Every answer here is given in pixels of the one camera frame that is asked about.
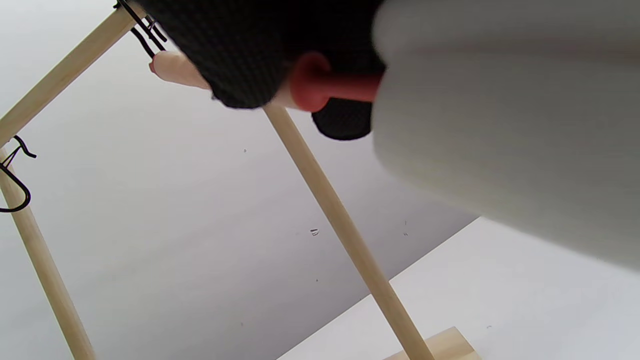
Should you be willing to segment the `person's right hand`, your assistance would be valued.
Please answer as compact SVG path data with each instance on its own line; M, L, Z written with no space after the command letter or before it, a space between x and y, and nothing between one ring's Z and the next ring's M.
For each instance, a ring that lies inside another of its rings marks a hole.
M379 0L140 0L177 46L150 69L172 84L210 91L230 109L273 101L294 108L286 76L304 53L336 73L374 75L385 66L371 28Z

